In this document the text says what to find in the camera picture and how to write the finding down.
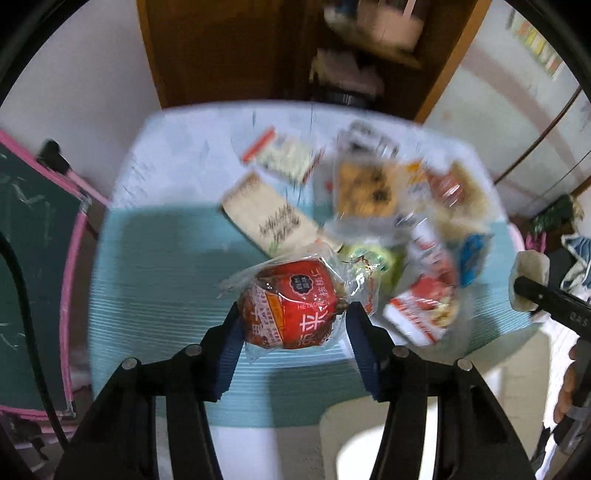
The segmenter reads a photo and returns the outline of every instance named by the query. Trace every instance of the screw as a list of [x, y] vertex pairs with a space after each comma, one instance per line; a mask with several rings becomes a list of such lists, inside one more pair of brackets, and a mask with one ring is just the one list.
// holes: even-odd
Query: screw
[[123, 360], [123, 362], [121, 362], [121, 366], [123, 367], [123, 370], [132, 370], [137, 366], [137, 364], [138, 364], [138, 361], [131, 356], [129, 358], [126, 358], [125, 360]]
[[406, 348], [405, 346], [395, 346], [394, 348], [392, 348], [392, 353], [400, 358], [406, 358], [408, 357], [408, 348]]
[[460, 358], [457, 361], [457, 366], [464, 370], [464, 372], [469, 372], [470, 370], [472, 370], [473, 367], [472, 362], [466, 360], [465, 358]]
[[203, 349], [201, 348], [201, 345], [199, 345], [198, 343], [192, 343], [185, 349], [185, 353], [188, 356], [198, 356], [201, 355], [202, 352]]

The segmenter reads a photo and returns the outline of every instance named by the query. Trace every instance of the person's hand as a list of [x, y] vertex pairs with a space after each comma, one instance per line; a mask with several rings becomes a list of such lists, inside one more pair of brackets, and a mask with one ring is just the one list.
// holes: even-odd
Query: person's hand
[[[570, 359], [574, 360], [575, 355], [575, 347], [572, 347], [569, 352]], [[564, 373], [564, 381], [560, 393], [558, 394], [558, 402], [554, 408], [554, 421], [556, 423], [560, 422], [560, 420], [562, 420], [568, 413], [570, 407], [573, 406], [573, 390], [576, 384], [577, 375], [574, 371], [574, 363], [572, 363]]]

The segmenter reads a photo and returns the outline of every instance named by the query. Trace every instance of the poster on wall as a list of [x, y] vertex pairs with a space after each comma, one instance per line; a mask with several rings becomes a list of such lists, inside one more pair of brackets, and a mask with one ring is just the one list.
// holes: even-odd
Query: poster on wall
[[564, 62], [556, 50], [529, 21], [514, 9], [509, 16], [508, 28], [549, 76], [556, 78], [560, 74]]

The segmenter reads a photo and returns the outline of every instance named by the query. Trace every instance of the light blue tablecloth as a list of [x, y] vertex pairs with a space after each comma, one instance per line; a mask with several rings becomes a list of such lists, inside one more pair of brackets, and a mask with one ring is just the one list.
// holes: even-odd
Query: light blue tablecloth
[[[493, 226], [478, 281], [470, 350], [528, 324], [507, 300], [515, 254], [507, 228]], [[217, 284], [265, 255], [213, 207], [114, 210], [100, 240], [90, 304], [95, 392], [127, 356], [169, 358], [223, 321], [234, 298]], [[271, 352], [254, 364], [242, 354], [230, 390], [208, 404], [210, 424], [269, 427], [316, 424], [328, 406], [366, 395], [338, 346]]]

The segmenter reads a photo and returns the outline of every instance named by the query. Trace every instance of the red and white package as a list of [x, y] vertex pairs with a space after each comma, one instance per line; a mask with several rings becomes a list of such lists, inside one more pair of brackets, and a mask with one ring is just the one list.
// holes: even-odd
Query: red and white package
[[440, 278], [421, 275], [409, 290], [394, 297], [384, 308], [384, 317], [418, 346], [437, 343], [454, 321], [459, 301], [455, 286]]
[[322, 345], [347, 306], [334, 283], [316, 258], [261, 270], [239, 302], [245, 340], [286, 350]]
[[256, 360], [271, 350], [334, 345], [345, 334], [349, 303], [373, 308], [371, 265], [342, 262], [316, 242], [238, 272], [223, 281], [223, 293], [238, 290], [246, 340]]
[[408, 258], [418, 261], [423, 272], [407, 291], [390, 300], [384, 317], [415, 345], [433, 345], [459, 311], [453, 257], [425, 219], [412, 228]]
[[426, 170], [426, 173], [431, 194], [443, 205], [451, 207], [464, 201], [464, 187], [454, 172], [450, 170], [447, 173], [438, 173]]

